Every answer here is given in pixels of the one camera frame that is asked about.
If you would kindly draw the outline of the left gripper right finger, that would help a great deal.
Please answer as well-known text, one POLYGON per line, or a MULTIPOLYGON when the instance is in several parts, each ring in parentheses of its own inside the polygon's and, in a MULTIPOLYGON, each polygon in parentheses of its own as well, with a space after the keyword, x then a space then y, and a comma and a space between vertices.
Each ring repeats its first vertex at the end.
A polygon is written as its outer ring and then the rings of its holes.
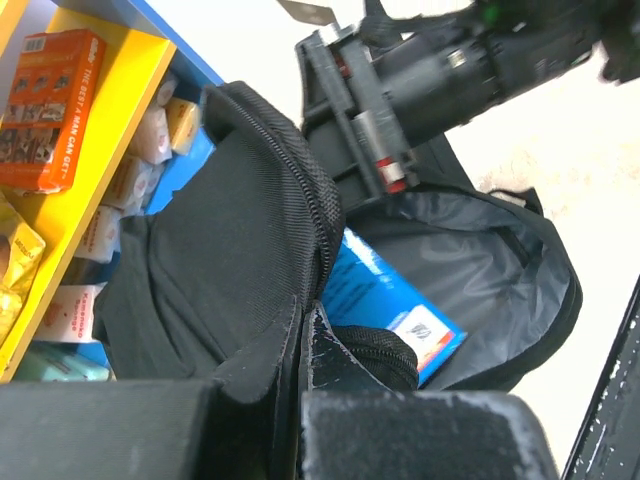
POLYGON ((334 335, 316 304, 303 330, 302 479, 556 479, 539 420, 487 391, 396 392, 334 335))

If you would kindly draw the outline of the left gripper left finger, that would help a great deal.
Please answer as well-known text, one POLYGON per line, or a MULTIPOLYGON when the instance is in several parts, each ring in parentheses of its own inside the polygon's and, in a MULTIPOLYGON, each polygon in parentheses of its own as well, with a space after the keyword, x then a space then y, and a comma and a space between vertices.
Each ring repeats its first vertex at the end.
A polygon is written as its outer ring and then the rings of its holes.
POLYGON ((203 379, 13 382, 1 389, 5 479, 290 479, 302 313, 203 379))

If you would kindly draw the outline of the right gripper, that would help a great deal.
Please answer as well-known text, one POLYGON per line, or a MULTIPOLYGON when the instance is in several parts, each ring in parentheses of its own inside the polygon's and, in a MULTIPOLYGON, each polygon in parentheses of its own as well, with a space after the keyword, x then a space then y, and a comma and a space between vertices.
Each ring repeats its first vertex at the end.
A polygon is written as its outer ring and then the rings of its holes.
POLYGON ((302 131, 347 210, 414 187, 417 147, 580 65, 600 36, 587 1, 476 1, 409 19, 366 8, 359 26, 296 47, 302 131))

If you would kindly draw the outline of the blue children's book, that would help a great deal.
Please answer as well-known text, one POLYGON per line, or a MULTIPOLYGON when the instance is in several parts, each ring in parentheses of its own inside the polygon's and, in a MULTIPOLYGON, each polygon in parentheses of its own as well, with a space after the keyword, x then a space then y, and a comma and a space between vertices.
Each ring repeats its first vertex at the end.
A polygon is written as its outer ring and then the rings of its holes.
POLYGON ((344 230, 322 303, 333 332, 366 368, 379 373, 386 366, 413 389, 466 337, 350 229, 344 230))

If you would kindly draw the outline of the black backpack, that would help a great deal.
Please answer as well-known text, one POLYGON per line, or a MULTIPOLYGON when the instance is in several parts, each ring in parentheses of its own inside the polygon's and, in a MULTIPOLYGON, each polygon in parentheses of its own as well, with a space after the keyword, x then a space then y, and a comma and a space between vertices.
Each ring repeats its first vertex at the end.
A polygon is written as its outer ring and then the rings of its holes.
POLYGON ((427 389, 509 390, 567 340, 582 289, 533 191, 525 206, 440 182, 342 212, 296 126, 233 82, 207 94, 215 150, 161 211, 120 224, 121 256, 94 308, 119 379, 205 377, 277 318, 299 323, 346 288, 354 233, 465 333, 427 389))

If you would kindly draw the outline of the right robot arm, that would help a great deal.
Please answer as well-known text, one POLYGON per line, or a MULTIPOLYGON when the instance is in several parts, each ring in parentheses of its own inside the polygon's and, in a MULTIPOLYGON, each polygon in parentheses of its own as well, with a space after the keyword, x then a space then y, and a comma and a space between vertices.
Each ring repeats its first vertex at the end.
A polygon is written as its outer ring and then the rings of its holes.
POLYGON ((639 76, 635 1, 474 1, 439 15, 364 5, 356 26, 290 3, 314 31, 297 44, 302 132, 348 211, 464 172, 446 131, 606 53, 601 76, 639 76))

